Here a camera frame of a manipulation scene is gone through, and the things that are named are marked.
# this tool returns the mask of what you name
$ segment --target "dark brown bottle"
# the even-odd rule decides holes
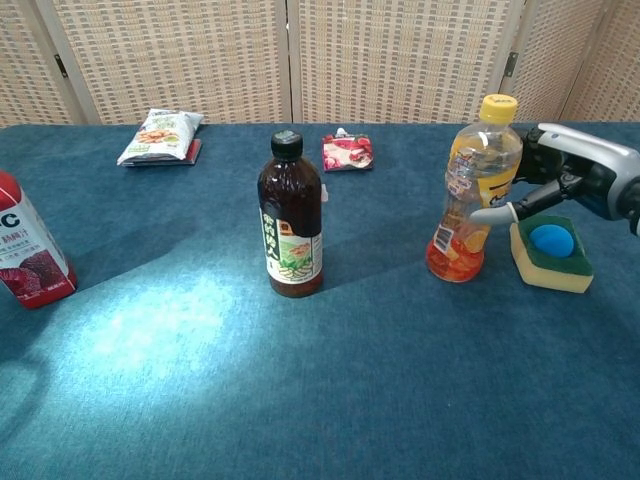
[[[271,151],[258,178],[267,272],[276,292],[303,297],[322,284],[322,184],[299,133],[275,133]]]

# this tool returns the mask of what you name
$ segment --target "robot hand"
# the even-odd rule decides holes
[[[518,202],[476,210],[470,221],[518,222],[573,198],[607,220],[628,219],[631,232],[640,236],[637,150],[553,123],[519,133],[523,151],[514,183],[543,185]]]

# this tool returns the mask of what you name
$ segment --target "iced tea bottle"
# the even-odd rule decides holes
[[[299,133],[275,133],[271,151],[258,178],[267,272],[276,292],[302,297],[322,284],[322,184]]]
[[[427,264],[450,282],[471,280],[482,268],[488,225],[468,217],[478,208],[504,205],[522,156],[522,141],[509,126],[518,102],[487,95],[477,123],[456,136],[445,173],[445,212],[427,247]]]

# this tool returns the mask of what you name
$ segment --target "plastic bottle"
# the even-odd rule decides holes
[[[27,308],[72,294],[73,268],[20,188],[0,171],[0,279]]]
[[[276,292],[302,297],[322,284],[322,184],[300,134],[275,133],[271,151],[258,178],[267,272]]]
[[[522,141],[509,127],[518,102],[508,95],[487,95],[480,121],[456,136],[445,173],[445,212],[427,247],[427,264],[450,282],[471,280],[482,268],[490,227],[468,222],[481,207],[503,205],[518,170]]]

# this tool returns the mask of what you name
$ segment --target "red snack packet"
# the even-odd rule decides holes
[[[339,128],[335,135],[322,139],[324,171],[370,170],[373,168],[373,147],[367,135],[351,135]]]

